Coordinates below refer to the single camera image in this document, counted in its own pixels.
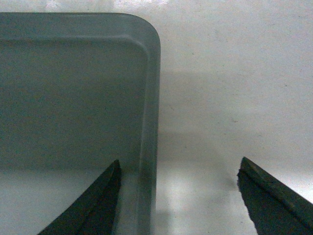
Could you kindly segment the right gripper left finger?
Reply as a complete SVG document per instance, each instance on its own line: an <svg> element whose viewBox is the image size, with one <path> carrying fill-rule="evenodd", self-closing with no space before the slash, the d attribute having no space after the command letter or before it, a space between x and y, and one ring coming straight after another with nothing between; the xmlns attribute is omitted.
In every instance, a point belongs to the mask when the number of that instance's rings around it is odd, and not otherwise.
<svg viewBox="0 0 313 235"><path fill-rule="evenodd" d="M115 160L41 235L110 235L121 187L121 167Z"/></svg>

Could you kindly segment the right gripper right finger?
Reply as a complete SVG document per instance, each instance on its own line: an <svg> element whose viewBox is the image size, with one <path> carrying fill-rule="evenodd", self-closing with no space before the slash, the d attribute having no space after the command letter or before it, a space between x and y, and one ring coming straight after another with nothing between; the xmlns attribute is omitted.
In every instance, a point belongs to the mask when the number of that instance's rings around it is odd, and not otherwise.
<svg viewBox="0 0 313 235"><path fill-rule="evenodd" d="M259 235L311 235L313 205L256 163L243 157L238 187Z"/></svg>

